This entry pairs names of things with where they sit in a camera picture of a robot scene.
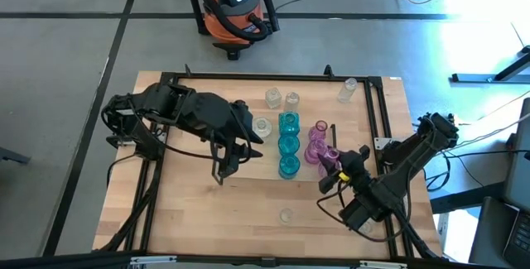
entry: wooden tabletop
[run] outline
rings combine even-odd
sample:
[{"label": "wooden tabletop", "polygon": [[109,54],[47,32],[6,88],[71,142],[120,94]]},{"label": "wooden tabletop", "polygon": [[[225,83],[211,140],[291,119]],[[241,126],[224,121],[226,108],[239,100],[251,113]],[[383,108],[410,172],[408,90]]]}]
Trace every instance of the wooden tabletop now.
[{"label": "wooden tabletop", "polygon": [[[140,72],[134,92],[142,92],[148,85],[158,82],[160,75],[160,72]],[[359,90],[354,93],[351,102],[346,104],[336,100],[341,87],[341,83],[337,82],[181,79],[179,84],[198,92],[216,93],[228,101],[243,99],[254,117],[271,120],[274,133],[263,145],[253,146],[264,156],[241,165],[236,174],[224,180],[223,186],[217,185],[210,175],[211,161],[167,151],[149,252],[223,256],[389,257],[386,243],[372,243],[361,238],[316,207],[316,200],[323,196],[318,190],[317,169],[303,159],[307,131],[317,120],[322,119],[336,125],[337,146],[340,150],[357,151],[362,145],[371,148],[372,154],[365,166],[376,176],[362,84],[359,84]],[[297,155],[302,165],[294,180],[283,180],[277,173],[277,115],[282,109],[269,109],[264,100],[265,91],[272,87],[277,87],[284,97],[288,92],[295,91],[301,98],[298,107],[301,149]],[[399,78],[383,78],[383,90],[393,137],[409,137],[412,125],[402,81]],[[382,133],[375,90],[373,98],[378,130]],[[171,128],[167,141],[169,145],[187,151],[210,153],[208,144],[176,128]],[[117,158],[130,155],[133,151],[133,147],[122,147],[118,150]],[[141,164],[139,158],[132,158],[114,167],[94,248],[106,244],[130,214]],[[423,173],[419,173],[412,181],[411,193],[412,225],[429,248],[441,255]],[[345,191],[346,201],[352,198],[351,191]],[[327,201],[324,206],[333,214],[340,210],[337,199]],[[142,221],[139,220],[134,247],[139,247]],[[371,237],[385,236],[382,223],[371,222],[366,228]],[[401,238],[397,240],[397,248],[399,254],[404,255]]]}]

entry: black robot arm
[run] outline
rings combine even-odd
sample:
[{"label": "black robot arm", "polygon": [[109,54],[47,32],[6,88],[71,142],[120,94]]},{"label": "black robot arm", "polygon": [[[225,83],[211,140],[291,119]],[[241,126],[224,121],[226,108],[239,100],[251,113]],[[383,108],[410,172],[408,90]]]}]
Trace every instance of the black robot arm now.
[{"label": "black robot arm", "polygon": [[[156,83],[140,94],[115,95],[101,111],[101,118],[113,132],[107,140],[114,146],[132,141],[136,143],[135,154],[152,161],[166,149],[212,159],[219,162],[218,175],[223,178],[237,171],[240,163],[262,156],[252,150],[251,142],[261,144],[263,140],[252,131],[253,116],[244,101],[229,103],[216,94],[197,93],[179,84]],[[142,118],[178,127],[203,142],[211,142],[212,156],[184,152],[166,145],[150,132]],[[247,143],[239,145],[237,138]],[[215,155],[214,146],[224,148],[224,157]]]},{"label": "black robot arm", "polygon": [[427,114],[420,121],[417,133],[404,142],[391,142],[379,152],[380,161],[392,169],[386,175],[370,177],[364,168],[369,149],[363,146],[359,153],[341,152],[341,166],[321,156],[328,176],[320,181],[319,187],[325,194],[339,181],[351,186],[355,198],[339,212],[342,223],[349,229],[359,232],[368,219],[380,222],[395,214],[422,257],[435,257],[408,222],[410,214],[402,212],[403,198],[410,190],[410,180],[427,162],[438,152],[456,145],[458,128],[438,113]]}]

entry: orange vacuum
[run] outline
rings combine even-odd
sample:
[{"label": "orange vacuum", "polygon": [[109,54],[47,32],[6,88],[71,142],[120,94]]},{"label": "orange vacuum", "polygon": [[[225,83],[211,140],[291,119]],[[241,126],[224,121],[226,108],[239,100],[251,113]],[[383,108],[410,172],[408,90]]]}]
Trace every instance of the orange vacuum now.
[{"label": "orange vacuum", "polygon": [[203,0],[205,17],[197,0],[191,0],[199,32],[210,34],[215,47],[226,50],[229,60],[237,60],[241,50],[279,30],[272,0],[263,0],[268,21],[263,20],[261,0]]}]

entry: vacuum hose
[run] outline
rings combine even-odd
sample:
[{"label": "vacuum hose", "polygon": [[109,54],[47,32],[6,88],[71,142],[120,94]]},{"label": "vacuum hose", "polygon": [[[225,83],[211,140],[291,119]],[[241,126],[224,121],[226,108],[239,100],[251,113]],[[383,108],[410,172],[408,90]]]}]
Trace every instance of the vacuum hose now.
[{"label": "vacuum hose", "polygon": [[[224,29],[226,29],[226,31],[230,32],[230,34],[246,41],[262,41],[267,38],[267,25],[265,24],[265,22],[263,22],[263,20],[261,20],[259,17],[256,17],[254,14],[251,14],[248,20],[259,29],[259,32],[246,32],[245,30],[236,27],[232,22],[230,22],[230,20],[226,17],[223,10],[221,9],[220,5],[215,0],[204,1],[208,8],[211,9],[211,11],[215,14],[217,19],[219,20],[219,23],[224,27]],[[272,31],[278,31],[279,25],[276,12],[274,11],[274,5],[272,4],[272,0],[263,1],[265,2],[265,7],[267,8],[267,12],[269,14],[269,20],[271,22]]]}]

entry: concrete floor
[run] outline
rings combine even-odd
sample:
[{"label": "concrete floor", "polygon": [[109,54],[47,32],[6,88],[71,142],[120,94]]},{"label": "concrete floor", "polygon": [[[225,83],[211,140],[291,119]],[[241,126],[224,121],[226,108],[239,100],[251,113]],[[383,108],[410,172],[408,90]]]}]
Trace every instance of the concrete floor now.
[{"label": "concrete floor", "polygon": [[[127,0],[0,0],[0,147],[32,156],[28,166],[0,163],[0,259],[41,253],[94,92],[118,28],[117,19],[20,19],[1,12],[122,12]],[[278,6],[289,0],[274,0]],[[304,0],[281,12],[457,14],[445,21],[282,19],[282,30],[227,61],[190,19],[129,20],[104,103],[132,90],[139,70],[403,77],[412,116],[456,113],[466,120],[517,97],[528,86],[451,84],[455,72],[495,72],[514,58],[530,28],[520,7],[529,0]],[[191,12],[188,0],[134,0],[132,12]],[[503,114],[518,116],[517,103]],[[462,138],[489,132],[463,129]],[[57,252],[88,252],[104,201],[115,150],[94,129]],[[462,151],[499,146],[505,135]],[[466,160],[483,184],[500,181],[507,161]],[[428,174],[443,170],[433,161]],[[450,183],[434,196],[477,187],[457,162]]]}]

